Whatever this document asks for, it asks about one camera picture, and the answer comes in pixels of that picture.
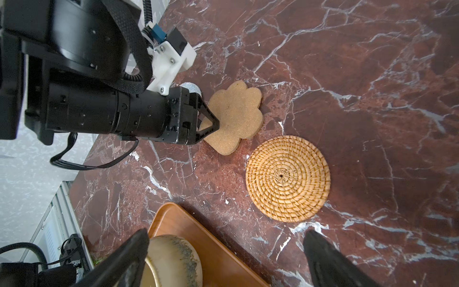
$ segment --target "black cable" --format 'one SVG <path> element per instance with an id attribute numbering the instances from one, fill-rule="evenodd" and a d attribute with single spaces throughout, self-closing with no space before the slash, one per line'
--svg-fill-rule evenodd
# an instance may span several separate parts
<path id="1" fill-rule="evenodd" d="M 33 243 L 30 243 L 30 242 L 19 242 L 19 243 L 13 243 L 13 244 L 10 244 L 10 245 L 6 245 L 6 246 L 0 248 L 0 254 L 2 254 L 4 252 L 7 252 L 7 251 L 10 251 L 10 250 L 13 250 L 13 249 L 18 249 L 18 248 L 26 248 L 26 249 L 29 249 L 30 251 L 32 251 L 33 253 L 35 253 L 35 255 L 37 256 L 38 260 L 40 261 L 40 262 L 38 262 L 38 264 L 41 264 L 41 269 L 42 270 L 48 269 L 48 265 L 49 264 L 46 262 L 45 254 L 40 249 L 40 247 L 38 247 L 37 245 L 35 245 Z"/>
<path id="2" fill-rule="evenodd" d="M 142 81 L 130 81 L 122 76 L 114 82 L 105 80 L 103 82 L 127 94 L 141 94 L 150 84 L 152 77 L 151 60 L 145 40 L 126 3 L 119 0 L 101 0 L 101 2 L 123 35 L 139 68 L 139 76 L 142 78 Z"/>
<path id="3" fill-rule="evenodd" d="M 153 13 L 151 12 L 151 0 L 143 0 L 145 26 L 149 21 L 153 22 Z"/>
<path id="4" fill-rule="evenodd" d="M 80 240 L 80 243 L 69 255 L 67 255 L 66 257 L 64 257 L 62 259 L 59 259 L 57 261 L 54 261 L 54 262 L 51 262 L 51 263 L 46 263 L 46 265 L 53 265 L 53 264 L 64 262 L 67 259 L 70 259 L 72 257 L 72 255 L 74 255 L 78 251 L 78 248 L 80 248 L 83 245 L 83 240 L 80 237 L 70 237 L 70 238 L 67 238 L 61 245 L 61 255 L 62 255 L 64 253 L 64 244 L 67 241 L 69 241 L 71 239 L 76 239 L 76 238 L 78 238 Z"/>
<path id="5" fill-rule="evenodd" d="M 126 72 L 123 73 L 123 79 L 128 80 L 128 81 L 133 81 L 133 82 L 141 82 L 142 81 L 142 77 L 139 74 L 137 74 L 137 75 L 129 75 Z"/>
<path id="6" fill-rule="evenodd" d="M 127 157 L 131 152 L 134 151 L 134 149 L 137 147 L 139 144 L 139 139 L 135 139 L 134 144 L 132 145 L 131 149 L 129 149 L 126 153 L 124 153 L 122 156 L 112 160 L 109 163 L 101 164 L 99 166 L 90 166 L 90 165 L 83 165 L 83 164 L 78 164 L 78 163 L 71 163 L 65 160 L 62 160 L 62 156 L 66 154 L 74 145 L 75 142 L 77 141 L 77 133 L 71 132 L 68 135 L 67 139 L 67 147 L 59 154 L 53 156 L 50 159 L 50 163 L 54 166 L 57 166 L 62 169 L 70 169 L 70 170 L 92 170 L 92 169 L 106 169 L 109 167 L 114 166 L 115 164 L 119 163 L 122 161 L 125 157 Z"/>
<path id="7" fill-rule="evenodd" d="M 150 26 L 145 25 L 145 27 L 142 29 L 141 34 L 144 37 L 145 43 L 147 44 L 147 46 L 153 49 L 153 46 L 154 46 L 155 43 L 154 43 L 154 39 L 151 38 L 151 28 L 150 28 Z"/>

